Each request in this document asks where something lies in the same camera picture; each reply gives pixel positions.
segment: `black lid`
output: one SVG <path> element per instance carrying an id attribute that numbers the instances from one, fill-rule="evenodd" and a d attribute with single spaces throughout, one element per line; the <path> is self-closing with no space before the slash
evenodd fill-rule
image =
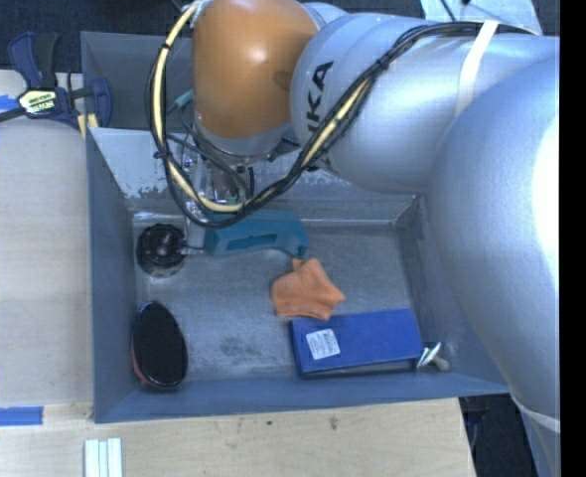
<path id="1" fill-rule="evenodd" d="M 136 314 L 132 359 L 139 378 L 154 387 L 174 387 L 187 374 L 185 338 L 172 313 L 160 302 L 148 302 Z"/>

